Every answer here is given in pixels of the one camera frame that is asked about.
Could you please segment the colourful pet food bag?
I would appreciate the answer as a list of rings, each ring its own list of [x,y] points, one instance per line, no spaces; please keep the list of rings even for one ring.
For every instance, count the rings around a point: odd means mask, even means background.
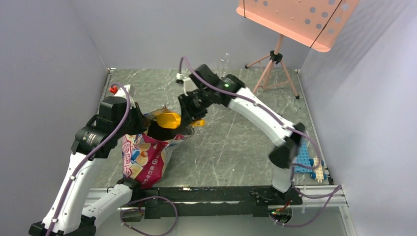
[[[193,126],[161,127],[157,119],[167,114],[173,114],[180,122],[178,113],[166,107],[157,109],[145,114],[150,120],[145,132],[127,134],[121,139],[122,174],[138,181],[142,189],[151,188],[162,179],[173,151],[195,134]]]

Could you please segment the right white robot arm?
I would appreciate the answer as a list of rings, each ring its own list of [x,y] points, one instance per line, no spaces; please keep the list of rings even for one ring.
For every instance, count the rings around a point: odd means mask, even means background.
[[[274,145],[268,155],[273,164],[272,200],[277,204],[289,200],[292,165],[303,142],[305,126],[274,112],[236,76],[228,74],[220,78],[205,64],[188,76],[177,73],[176,83],[184,90],[178,97],[181,126],[204,118],[209,106],[219,104],[241,114],[267,135]]]

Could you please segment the yellow plastic scoop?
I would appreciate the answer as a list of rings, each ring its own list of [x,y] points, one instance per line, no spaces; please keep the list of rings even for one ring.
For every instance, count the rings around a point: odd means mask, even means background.
[[[183,121],[181,115],[171,111],[161,111],[152,118],[160,127],[166,129],[177,129],[185,126],[199,127],[205,126],[206,121],[204,119],[193,120],[191,122]]]

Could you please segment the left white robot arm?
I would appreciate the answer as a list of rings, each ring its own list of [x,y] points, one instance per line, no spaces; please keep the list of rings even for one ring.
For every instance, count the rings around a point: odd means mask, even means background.
[[[29,235],[93,236],[119,207],[140,202],[140,183],[124,176],[99,200],[86,204],[90,187],[118,140],[142,133],[149,124],[133,100],[134,88],[118,83],[116,87],[100,102],[98,113],[76,133],[59,193],[44,219],[31,225]]]

